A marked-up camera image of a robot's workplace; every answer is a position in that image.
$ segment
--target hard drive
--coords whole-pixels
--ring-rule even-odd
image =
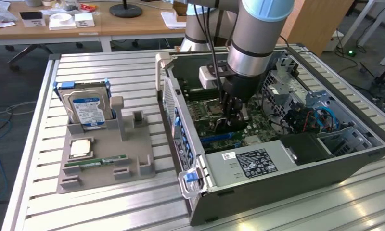
[[[84,130],[106,128],[106,121],[114,119],[110,106],[110,82],[54,84],[54,90],[66,107],[72,124],[82,124]]]

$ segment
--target hard drive label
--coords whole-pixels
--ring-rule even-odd
[[[266,149],[236,154],[236,157],[248,178],[254,178],[278,171],[278,167],[272,162]]]
[[[94,127],[104,124],[104,113],[99,108],[100,98],[75,99],[72,102],[84,126]]]

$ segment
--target wooden desk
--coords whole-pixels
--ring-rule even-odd
[[[182,38],[184,29],[171,30],[162,19],[160,9],[140,6],[143,15],[138,18],[124,19],[115,17],[110,13],[110,7],[116,3],[91,3],[99,6],[102,12],[95,18],[95,27],[84,27],[70,30],[50,30],[50,16],[46,15],[47,26],[24,27],[19,12],[39,11],[50,7],[28,7],[24,2],[12,2],[10,11],[19,18],[15,26],[0,28],[0,45],[40,44],[99,41],[103,52],[111,52],[110,42],[119,39],[158,39]],[[162,8],[171,8],[171,4],[164,2],[150,3]]]

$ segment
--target metal slotted table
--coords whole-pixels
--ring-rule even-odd
[[[292,46],[296,51],[306,50]],[[66,54],[50,60],[3,230],[385,230],[385,157],[338,185],[191,227],[156,100],[159,51]],[[303,57],[385,130],[385,115],[308,53]],[[67,112],[52,83],[108,78],[124,97],[123,114],[143,110],[150,121],[155,178],[58,194]],[[310,73],[299,78],[323,89]]]

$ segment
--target lamp base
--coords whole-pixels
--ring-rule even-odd
[[[110,8],[110,13],[120,18],[135,18],[143,14],[143,9],[130,4],[127,5],[127,9],[124,9],[124,5],[119,4]]]

